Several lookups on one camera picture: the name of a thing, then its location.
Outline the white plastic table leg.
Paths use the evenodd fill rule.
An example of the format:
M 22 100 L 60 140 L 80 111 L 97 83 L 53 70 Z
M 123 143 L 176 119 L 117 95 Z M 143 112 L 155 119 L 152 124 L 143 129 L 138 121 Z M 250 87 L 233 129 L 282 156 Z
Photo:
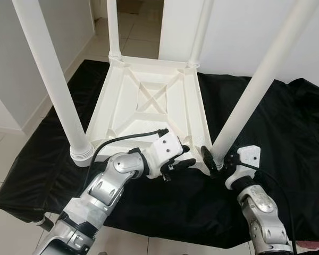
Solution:
M 225 155 L 271 86 L 318 7 L 319 0 L 294 0 L 281 29 L 212 145 L 211 155 L 218 169 L 223 167 Z
M 94 159 L 94 148 L 85 136 L 39 2 L 12 2 L 48 96 L 70 144 L 70 156 L 78 167 L 89 167 Z
M 200 55 L 203 51 L 204 37 L 206 36 L 213 3 L 214 0 L 204 0 L 200 9 L 200 19 L 198 20 L 195 39 L 192 44 L 190 58 L 187 61 L 189 68 L 198 68 L 200 66 Z
M 122 54 L 119 47 L 119 23 L 117 14 L 117 0 L 106 0 L 109 54 L 111 60 L 122 61 Z

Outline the black table cloth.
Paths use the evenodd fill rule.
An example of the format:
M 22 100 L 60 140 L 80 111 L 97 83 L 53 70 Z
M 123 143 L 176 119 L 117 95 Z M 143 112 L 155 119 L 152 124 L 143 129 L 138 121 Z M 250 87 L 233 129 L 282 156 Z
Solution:
M 319 241 L 319 87 L 305 79 L 274 81 L 235 141 L 261 149 L 260 169 L 275 179 L 263 187 L 292 214 L 298 241 Z M 0 209 L 34 225 L 59 214 L 82 189 L 85 173 L 70 158 L 70 145 L 54 109 L 28 139 L 0 187 Z M 237 195 L 193 169 L 161 178 L 139 178 L 125 187 L 106 226 L 140 235 L 232 248 L 249 241 Z

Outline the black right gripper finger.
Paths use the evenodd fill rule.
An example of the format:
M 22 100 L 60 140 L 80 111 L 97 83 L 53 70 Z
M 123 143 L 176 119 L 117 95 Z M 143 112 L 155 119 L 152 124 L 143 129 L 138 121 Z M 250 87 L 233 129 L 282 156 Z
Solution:
M 212 153 L 207 149 L 207 146 L 201 146 L 201 154 L 203 157 L 203 162 L 210 176 L 218 176 L 219 169 L 215 163 Z

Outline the black metal table leg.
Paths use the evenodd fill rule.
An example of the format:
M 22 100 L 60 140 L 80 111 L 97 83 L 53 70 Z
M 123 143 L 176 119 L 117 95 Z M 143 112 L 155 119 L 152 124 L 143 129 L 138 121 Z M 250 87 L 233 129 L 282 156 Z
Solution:
M 44 231 L 50 232 L 54 226 L 54 223 L 47 216 L 44 216 L 39 221 L 35 222 L 37 226 L 40 226 Z

